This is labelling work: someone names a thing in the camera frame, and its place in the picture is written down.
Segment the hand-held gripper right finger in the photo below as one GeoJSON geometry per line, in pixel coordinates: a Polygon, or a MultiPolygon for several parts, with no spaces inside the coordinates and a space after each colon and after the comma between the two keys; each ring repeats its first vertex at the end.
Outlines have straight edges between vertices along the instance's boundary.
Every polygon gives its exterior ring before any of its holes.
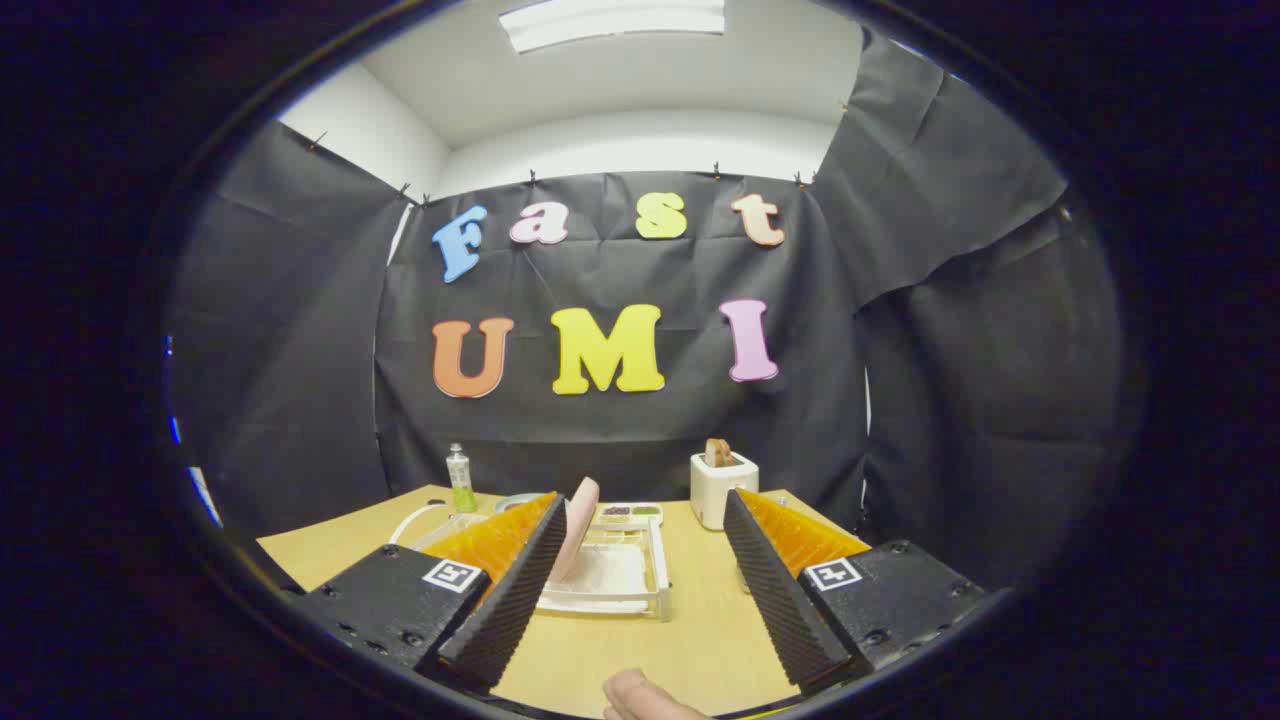
{"type": "Polygon", "coordinates": [[[986,589],[906,539],[870,547],[748,489],[724,533],[788,682],[805,694],[879,671],[986,606],[986,589]]]}

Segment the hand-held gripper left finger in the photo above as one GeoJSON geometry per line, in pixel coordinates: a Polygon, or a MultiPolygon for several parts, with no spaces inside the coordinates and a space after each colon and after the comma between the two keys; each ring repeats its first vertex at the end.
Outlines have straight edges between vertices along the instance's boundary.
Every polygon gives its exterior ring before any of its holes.
{"type": "Polygon", "coordinates": [[[502,679],[567,533],[548,492],[424,550],[383,544],[310,591],[300,611],[357,653],[486,693],[502,679]]]}

